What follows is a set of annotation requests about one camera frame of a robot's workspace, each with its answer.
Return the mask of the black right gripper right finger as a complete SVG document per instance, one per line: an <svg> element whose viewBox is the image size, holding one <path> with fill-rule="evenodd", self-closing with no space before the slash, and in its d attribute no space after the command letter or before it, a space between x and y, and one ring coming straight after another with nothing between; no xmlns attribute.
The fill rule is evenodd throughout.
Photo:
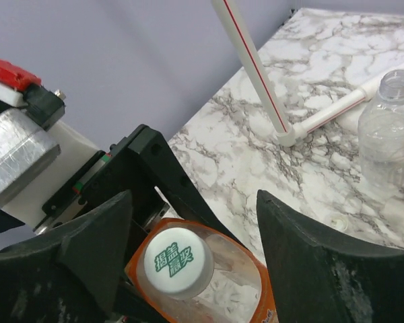
<svg viewBox="0 0 404 323"><path fill-rule="evenodd" d="M404 322L404 250L341 233L257 193L280 322Z"/></svg>

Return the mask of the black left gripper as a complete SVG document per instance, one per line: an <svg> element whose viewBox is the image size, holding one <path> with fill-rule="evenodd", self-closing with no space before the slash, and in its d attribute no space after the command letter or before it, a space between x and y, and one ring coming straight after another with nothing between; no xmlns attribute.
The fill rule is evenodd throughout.
<svg viewBox="0 0 404 323"><path fill-rule="evenodd" d="M43 204L40 233L64 224L130 190L136 212L133 225L147 235L169 206L178 216L240 240L216 217L182 168L161 132L140 125L109 152L97 151Z"/></svg>

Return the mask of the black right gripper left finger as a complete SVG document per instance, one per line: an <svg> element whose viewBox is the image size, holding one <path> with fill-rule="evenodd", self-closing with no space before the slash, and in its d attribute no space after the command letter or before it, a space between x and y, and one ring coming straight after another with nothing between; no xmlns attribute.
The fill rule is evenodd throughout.
<svg viewBox="0 0 404 323"><path fill-rule="evenodd" d="M132 217L124 191L85 215L0 250L0 322L105 322Z"/></svg>

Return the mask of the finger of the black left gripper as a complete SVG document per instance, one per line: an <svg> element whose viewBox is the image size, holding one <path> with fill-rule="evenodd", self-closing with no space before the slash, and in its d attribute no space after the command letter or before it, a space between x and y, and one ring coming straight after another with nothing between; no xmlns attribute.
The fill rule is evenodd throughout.
<svg viewBox="0 0 404 323"><path fill-rule="evenodd" d="M124 322L168 322L142 298L132 284L127 282L119 283L113 313L123 318Z"/></svg>

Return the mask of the orange label squat bottle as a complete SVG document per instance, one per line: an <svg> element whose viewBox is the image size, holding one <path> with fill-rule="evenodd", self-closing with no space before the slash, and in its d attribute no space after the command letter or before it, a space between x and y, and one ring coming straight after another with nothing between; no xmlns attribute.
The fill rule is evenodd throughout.
<svg viewBox="0 0 404 323"><path fill-rule="evenodd" d="M277 322L266 266L232 238L165 218L125 267L142 298L169 322Z"/></svg>

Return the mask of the white green-print bottle cap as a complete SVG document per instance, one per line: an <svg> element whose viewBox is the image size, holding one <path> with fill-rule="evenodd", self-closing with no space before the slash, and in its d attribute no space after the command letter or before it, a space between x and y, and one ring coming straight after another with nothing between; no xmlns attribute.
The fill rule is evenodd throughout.
<svg viewBox="0 0 404 323"><path fill-rule="evenodd" d="M160 293L190 299L207 288L213 277L214 259L207 243L196 233L172 227L148 243L143 268L148 281Z"/></svg>

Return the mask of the clear plastic bottle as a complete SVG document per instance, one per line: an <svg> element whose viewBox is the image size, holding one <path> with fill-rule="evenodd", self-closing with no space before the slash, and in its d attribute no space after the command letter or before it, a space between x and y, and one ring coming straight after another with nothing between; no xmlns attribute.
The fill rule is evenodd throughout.
<svg viewBox="0 0 404 323"><path fill-rule="evenodd" d="M388 72L358 120L361 173L376 192L404 185L404 70Z"/></svg>

